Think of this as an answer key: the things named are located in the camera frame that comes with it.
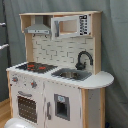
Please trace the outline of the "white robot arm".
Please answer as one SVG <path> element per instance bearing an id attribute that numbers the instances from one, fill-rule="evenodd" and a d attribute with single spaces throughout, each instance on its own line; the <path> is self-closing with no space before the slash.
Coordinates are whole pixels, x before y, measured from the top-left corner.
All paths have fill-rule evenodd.
<path id="1" fill-rule="evenodd" d="M 22 119 L 11 118 L 5 123 L 4 128 L 36 128 L 36 127 Z"/>

